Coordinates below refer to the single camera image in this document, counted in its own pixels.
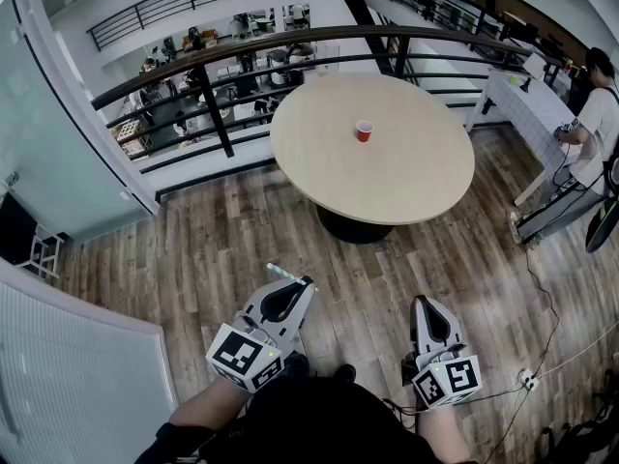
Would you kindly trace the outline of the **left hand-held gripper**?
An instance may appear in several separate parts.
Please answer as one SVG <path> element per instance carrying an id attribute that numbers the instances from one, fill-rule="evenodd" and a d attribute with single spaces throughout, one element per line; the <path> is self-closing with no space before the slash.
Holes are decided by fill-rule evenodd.
<path id="1" fill-rule="evenodd" d="M 283 372 L 314 293 L 314 283 L 288 278 L 260 287 L 232 324 L 221 325 L 207 352 L 208 364 L 246 392 L 265 387 Z"/>

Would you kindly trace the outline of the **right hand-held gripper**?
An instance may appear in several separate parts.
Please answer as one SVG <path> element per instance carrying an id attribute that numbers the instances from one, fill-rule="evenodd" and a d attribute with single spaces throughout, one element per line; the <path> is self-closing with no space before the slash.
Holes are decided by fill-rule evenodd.
<path id="1" fill-rule="evenodd" d="M 411 385 L 429 409 L 454 405 L 482 387 L 478 357 L 460 342 L 455 315 L 436 300 L 416 296 L 410 306 L 410 336 L 415 351 L 423 351 L 427 332 L 435 343 L 452 345 L 403 360 L 403 385 Z"/>

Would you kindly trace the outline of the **striped paper straw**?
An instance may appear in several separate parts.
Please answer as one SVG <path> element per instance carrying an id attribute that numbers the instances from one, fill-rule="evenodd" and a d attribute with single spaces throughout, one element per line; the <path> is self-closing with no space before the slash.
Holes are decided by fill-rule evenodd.
<path id="1" fill-rule="evenodd" d="M 309 278 L 301 278 L 299 276 L 293 275 L 292 273 L 271 262 L 268 262 L 266 264 L 266 268 L 270 273 L 273 273 L 279 277 L 279 279 L 276 281 L 277 285 L 299 285 L 300 287 L 309 287 L 314 292 L 319 291 L 319 288 L 316 286 L 316 284 L 312 282 Z"/>

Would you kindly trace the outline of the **person's left forearm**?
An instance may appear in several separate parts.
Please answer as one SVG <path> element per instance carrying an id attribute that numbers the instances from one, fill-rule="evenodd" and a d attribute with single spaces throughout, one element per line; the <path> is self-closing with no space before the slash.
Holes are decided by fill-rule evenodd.
<path id="1" fill-rule="evenodd" d="M 200 426 L 218 431 L 234 421 L 251 394 L 220 377 L 181 404 L 169 418 L 175 426 Z"/>

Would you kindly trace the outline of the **person's right forearm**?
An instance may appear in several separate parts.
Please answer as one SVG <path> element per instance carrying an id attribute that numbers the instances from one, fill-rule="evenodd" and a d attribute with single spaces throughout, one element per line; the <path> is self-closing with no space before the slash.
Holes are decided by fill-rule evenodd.
<path id="1" fill-rule="evenodd" d="M 443 464 L 464 464 L 471 452 L 458 425 L 453 406 L 443 406 L 417 416 L 417 433 Z"/>

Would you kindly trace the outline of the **person's left shoe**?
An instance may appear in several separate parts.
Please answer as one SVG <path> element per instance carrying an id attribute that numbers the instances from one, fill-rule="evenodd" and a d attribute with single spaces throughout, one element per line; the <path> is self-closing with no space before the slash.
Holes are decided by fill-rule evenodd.
<path id="1" fill-rule="evenodd" d="M 284 375 L 289 378 L 305 379 L 310 377 L 308 358 L 300 353 L 293 353 L 284 361 Z"/>

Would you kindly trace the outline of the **black table base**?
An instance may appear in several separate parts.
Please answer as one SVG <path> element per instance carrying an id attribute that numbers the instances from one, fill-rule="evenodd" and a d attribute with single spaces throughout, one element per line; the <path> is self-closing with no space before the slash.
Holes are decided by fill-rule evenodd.
<path id="1" fill-rule="evenodd" d="M 316 207 L 320 222 L 335 238 L 354 245 L 372 244 L 385 239 L 393 225 L 381 225 L 343 217 L 321 206 Z"/>

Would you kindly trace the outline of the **person's black clothing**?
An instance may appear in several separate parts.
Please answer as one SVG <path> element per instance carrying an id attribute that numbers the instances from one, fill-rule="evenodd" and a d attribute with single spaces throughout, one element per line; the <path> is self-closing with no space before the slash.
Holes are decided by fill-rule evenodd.
<path id="1" fill-rule="evenodd" d="M 378 397 L 333 377 L 281 376 L 218 431 L 168 420 L 134 464 L 443 464 Z"/>

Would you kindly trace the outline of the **black chair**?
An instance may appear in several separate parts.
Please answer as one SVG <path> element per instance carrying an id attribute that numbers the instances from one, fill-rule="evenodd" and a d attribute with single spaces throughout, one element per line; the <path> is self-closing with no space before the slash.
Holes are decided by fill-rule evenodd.
<path id="1" fill-rule="evenodd" d="M 608 447 L 619 433 L 619 421 L 588 421 L 573 427 L 564 426 L 566 432 L 559 442 L 546 427 L 542 434 L 548 437 L 546 456 L 536 464 L 585 464 L 589 456 Z"/>

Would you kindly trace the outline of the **black and green oval object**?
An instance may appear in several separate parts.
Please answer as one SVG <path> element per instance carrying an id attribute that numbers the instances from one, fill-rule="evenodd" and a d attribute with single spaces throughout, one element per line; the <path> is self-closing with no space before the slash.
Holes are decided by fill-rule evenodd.
<path id="1" fill-rule="evenodd" d="M 619 223 L 619 200 L 605 199 L 594 214 L 586 234 L 585 247 L 588 253 L 598 250 Z"/>

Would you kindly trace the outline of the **white ribbed cabinet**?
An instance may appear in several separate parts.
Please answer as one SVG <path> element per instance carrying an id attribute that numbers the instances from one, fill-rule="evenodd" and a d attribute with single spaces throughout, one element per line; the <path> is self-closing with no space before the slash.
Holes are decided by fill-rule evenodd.
<path id="1" fill-rule="evenodd" d="M 160 326 L 0 258 L 0 461 L 133 464 L 178 399 Z"/>

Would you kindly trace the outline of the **light wooden crate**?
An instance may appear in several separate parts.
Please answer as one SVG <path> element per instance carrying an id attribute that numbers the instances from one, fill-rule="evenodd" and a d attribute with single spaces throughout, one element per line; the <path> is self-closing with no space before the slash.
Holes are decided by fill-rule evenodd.
<path id="1" fill-rule="evenodd" d="M 116 126 L 113 131 L 116 141 L 128 156 L 136 155 L 144 151 L 144 142 L 141 136 L 142 124 L 139 120 L 127 121 Z"/>

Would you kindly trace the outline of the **white tiled table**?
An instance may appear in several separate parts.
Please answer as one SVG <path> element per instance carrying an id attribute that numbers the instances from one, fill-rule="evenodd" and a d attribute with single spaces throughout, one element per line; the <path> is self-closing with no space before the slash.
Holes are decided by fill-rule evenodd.
<path id="1" fill-rule="evenodd" d="M 516 78 L 516 84 L 509 82 L 511 75 Z M 553 137 L 559 126 L 570 123 L 575 118 L 572 111 L 541 80 L 531 80 L 529 91 L 524 93 L 520 86 L 525 81 L 524 75 L 492 70 L 465 124 L 465 129 L 471 131 L 483 115 L 486 103 L 492 102 L 516 128 L 543 166 L 542 172 L 515 199 L 515 205 L 518 207 L 561 166 L 575 162 L 580 152 L 579 147 L 562 145 Z"/>

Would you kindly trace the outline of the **small white rack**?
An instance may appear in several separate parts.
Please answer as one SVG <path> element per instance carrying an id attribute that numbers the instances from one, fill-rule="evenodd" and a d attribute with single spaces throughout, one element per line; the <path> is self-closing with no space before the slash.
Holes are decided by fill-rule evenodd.
<path id="1" fill-rule="evenodd" d="M 17 265 L 18 268 L 29 270 L 41 279 L 59 278 L 58 258 L 60 247 L 64 240 L 46 227 L 37 223 L 35 226 L 29 257 Z"/>

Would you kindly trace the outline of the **dark curved balcony railing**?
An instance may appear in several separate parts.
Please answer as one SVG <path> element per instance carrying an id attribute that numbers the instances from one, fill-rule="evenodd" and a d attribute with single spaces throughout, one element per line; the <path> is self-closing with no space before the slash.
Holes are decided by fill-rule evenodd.
<path id="1" fill-rule="evenodd" d="M 267 67 L 266 69 L 258 69 L 251 70 L 249 72 L 239 72 L 236 75 L 228 74 L 226 77 L 222 79 L 218 79 L 215 82 L 211 82 L 208 78 L 208 73 L 206 72 L 206 65 L 219 62 L 223 59 L 231 58 L 231 57 L 239 57 L 239 56 L 251 56 L 254 52 L 263 51 L 263 50 L 271 50 L 275 51 L 275 49 L 280 49 L 283 46 L 290 45 L 290 48 L 294 48 L 294 50 L 299 49 L 299 46 L 302 44 L 323 44 L 330 40 L 349 40 L 349 39 L 367 39 L 367 38 L 376 38 L 382 40 L 383 38 L 387 40 L 388 43 L 395 40 L 396 48 L 392 51 L 389 51 L 388 48 L 385 52 L 379 53 L 365 53 L 365 54 L 353 54 L 353 55 L 344 55 L 344 56 L 329 56 L 325 58 L 314 58 L 310 60 L 303 60 L 301 62 L 290 62 L 291 54 L 287 58 L 284 59 L 284 65 L 277 67 Z M 435 40 L 439 42 L 453 42 L 460 44 L 473 45 L 473 48 L 488 48 L 492 49 L 496 52 L 503 52 L 502 60 L 494 60 L 488 58 L 474 58 L 474 57 L 465 57 L 463 55 L 444 55 L 444 54 L 419 54 L 419 53 L 411 53 L 409 50 L 410 40 L 411 39 L 428 39 Z M 173 79 L 175 76 L 182 73 L 191 73 L 192 71 L 196 71 L 195 77 L 197 78 L 198 86 L 186 88 L 183 90 L 184 92 L 177 93 L 175 95 L 170 96 L 167 99 L 158 100 L 153 102 L 152 104 L 147 104 L 146 106 L 140 107 L 132 113 L 125 114 L 116 120 L 111 121 L 106 125 L 108 129 L 115 128 L 118 125 L 126 124 L 131 119 L 140 116 L 142 113 L 145 113 L 150 110 L 156 110 L 166 104 L 173 103 L 183 99 L 185 97 L 193 96 L 195 93 L 199 92 L 204 96 L 202 102 L 205 102 L 207 106 L 198 108 L 193 113 L 184 114 L 180 117 L 175 117 L 173 120 L 165 121 L 160 124 L 156 124 L 153 127 L 139 131 L 138 133 L 131 134 L 126 138 L 120 139 L 117 138 L 119 146 L 121 148 L 128 144 L 129 142 L 144 137 L 146 135 L 150 135 L 154 132 L 160 131 L 161 129 L 172 126 L 177 122 L 182 122 L 184 120 L 193 119 L 199 115 L 210 114 L 211 118 L 214 119 L 214 127 L 198 130 L 196 133 L 189 134 L 186 137 L 178 138 L 173 141 L 168 141 L 166 144 L 163 144 L 159 148 L 148 148 L 142 150 L 142 152 L 129 155 L 130 160 L 140 160 L 145 158 L 146 156 L 150 156 L 152 154 L 156 154 L 161 150 L 166 148 L 179 145 L 180 143 L 185 141 L 194 140 L 198 137 L 203 137 L 206 135 L 210 135 L 214 132 L 217 133 L 218 138 L 220 140 L 219 144 L 216 144 L 214 147 L 210 148 L 201 148 L 197 150 L 195 154 L 187 154 L 180 155 L 174 159 L 166 160 L 166 161 L 157 161 L 152 165 L 140 169 L 140 173 L 143 175 L 145 173 L 150 173 L 152 171 L 156 171 L 158 169 L 168 167 L 176 162 L 180 162 L 183 160 L 188 160 L 199 155 L 211 153 L 217 150 L 223 150 L 226 153 L 228 158 L 234 157 L 233 146 L 236 144 L 249 142 L 253 140 L 253 138 L 260 138 L 266 136 L 266 134 L 257 134 L 253 138 L 242 139 L 237 141 L 231 141 L 228 135 L 228 129 L 232 129 L 237 126 L 244 126 L 247 122 L 257 122 L 262 121 L 264 119 L 270 119 L 273 117 L 274 113 L 268 111 L 267 113 L 258 114 L 257 116 L 235 120 L 230 124 L 226 124 L 221 114 L 219 113 L 222 109 L 231 109 L 233 106 L 237 104 L 242 104 L 245 102 L 255 102 L 258 100 L 268 99 L 274 96 L 285 96 L 288 93 L 294 91 L 298 88 L 302 83 L 296 81 L 290 83 L 287 86 L 276 87 L 275 90 L 266 93 L 238 93 L 238 87 L 236 87 L 237 94 L 236 97 L 232 98 L 232 100 L 225 101 L 222 104 L 217 104 L 215 99 L 214 90 L 218 90 L 223 88 L 223 86 L 227 86 L 230 84 L 236 85 L 237 82 L 243 82 L 245 79 L 261 77 L 263 75 L 271 76 L 272 73 L 288 73 L 290 71 L 297 70 L 306 70 L 306 69 L 317 69 L 318 66 L 331 66 L 338 65 L 341 63 L 349 63 L 349 62 L 367 62 L 373 61 L 378 63 L 377 61 L 384 60 L 389 61 L 390 63 L 390 72 L 385 73 L 389 77 L 395 77 L 401 80 L 409 80 L 409 79 L 419 79 L 419 78 L 457 78 L 457 79 L 483 79 L 487 80 L 489 77 L 489 73 L 484 75 L 479 73 L 462 73 L 462 72 L 412 72 L 413 69 L 410 69 L 410 72 L 406 72 L 408 66 L 406 64 L 412 60 L 426 59 L 426 60 L 446 60 L 446 61 L 456 61 L 456 62 L 467 62 L 467 63 L 476 63 L 476 64 L 485 64 L 492 66 L 501 66 L 500 68 L 507 68 L 508 73 L 517 73 L 524 72 L 524 59 L 522 57 L 526 57 L 527 59 L 534 54 L 533 51 L 528 50 L 526 48 L 507 45 L 497 41 L 493 41 L 490 39 L 480 38 L 477 35 L 470 35 L 463 32 L 456 31 L 447 31 L 440 29 L 430 29 L 423 27 L 411 27 L 411 26 L 376 26 L 376 25 L 356 25 L 356 26 L 330 26 L 330 27 L 321 27 L 316 29 L 306 29 L 306 30 L 297 30 L 290 31 L 284 33 L 275 33 L 273 35 L 266 36 L 264 38 L 259 38 L 256 40 L 237 43 L 234 45 L 227 46 L 215 46 L 213 48 L 204 49 L 198 52 L 195 52 L 191 56 L 178 59 L 176 61 L 164 64 L 159 67 L 155 67 L 152 71 L 142 72 L 137 77 L 130 79 L 123 84 L 112 88 L 108 92 L 100 95 L 91 101 L 92 106 L 96 111 L 101 110 L 103 107 L 108 106 L 109 104 L 116 102 L 124 97 L 128 97 L 132 93 L 139 93 L 139 91 L 143 89 L 148 89 L 151 86 L 158 85 L 159 83 L 163 83 L 168 79 Z"/>

